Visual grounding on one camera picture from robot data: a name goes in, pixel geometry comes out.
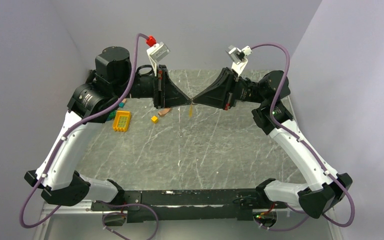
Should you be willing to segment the yellow key tag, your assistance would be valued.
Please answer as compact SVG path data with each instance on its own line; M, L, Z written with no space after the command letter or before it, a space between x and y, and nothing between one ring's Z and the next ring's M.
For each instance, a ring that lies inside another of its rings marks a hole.
M192 117L192 115L193 115L193 105L191 104L190 107L189 107L188 116Z

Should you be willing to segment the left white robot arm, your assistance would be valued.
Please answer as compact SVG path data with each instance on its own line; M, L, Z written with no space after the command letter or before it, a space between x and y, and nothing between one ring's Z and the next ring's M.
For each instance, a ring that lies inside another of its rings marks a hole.
M107 47L95 58L95 69L69 100L63 126L49 155L38 169L25 174L31 186L42 190L46 203L71 207L83 200L102 201L111 210L123 205L125 191L119 184L111 179L86 177L76 167L92 137L119 106L120 97L151 98L157 109L191 103L161 64L169 52L163 43L148 48L147 73L134 66L133 56L124 47Z

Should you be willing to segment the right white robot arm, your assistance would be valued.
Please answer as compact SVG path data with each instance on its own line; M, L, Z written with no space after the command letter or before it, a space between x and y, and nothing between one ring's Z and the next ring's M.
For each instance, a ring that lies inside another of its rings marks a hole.
M234 107L237 101L258 103L259 107L251 111L254 122L282 147L304 176L305 183L269 178L256 187L256 203L262 208L274 202L299 206L308 216L318 219L344 198L343 189L349 189L353 180L347 173L334 170L301 134L293 115L281 101L291 93L287 79L279 96L275 96L283 75L282 70L274 70L254 82L225 67L192 102L223 110Z

